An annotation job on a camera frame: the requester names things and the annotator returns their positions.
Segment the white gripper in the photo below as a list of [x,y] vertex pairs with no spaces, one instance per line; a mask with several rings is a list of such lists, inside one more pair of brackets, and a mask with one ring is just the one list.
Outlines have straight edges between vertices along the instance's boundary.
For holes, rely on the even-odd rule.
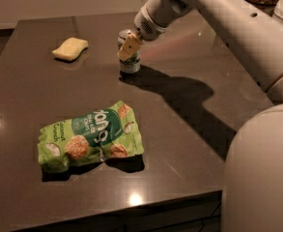
[[[140,37],[146,42],[155,41],[166,29],[156,24],[149,16],[146,7],[142,7],[134,19],[134,27]],[[118,51],[118,57],[126,61],[135,54],[142,45],[142,40],[134,33],[127,36]]]

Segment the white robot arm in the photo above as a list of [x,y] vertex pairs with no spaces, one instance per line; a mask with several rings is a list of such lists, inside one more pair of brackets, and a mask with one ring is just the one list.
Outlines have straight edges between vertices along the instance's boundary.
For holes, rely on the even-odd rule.
[[283,232],[283,24],[244,0],[148,0],[120,48],[126,60],[196,9],[276,103],[249,119],[229,148],[222,232]]

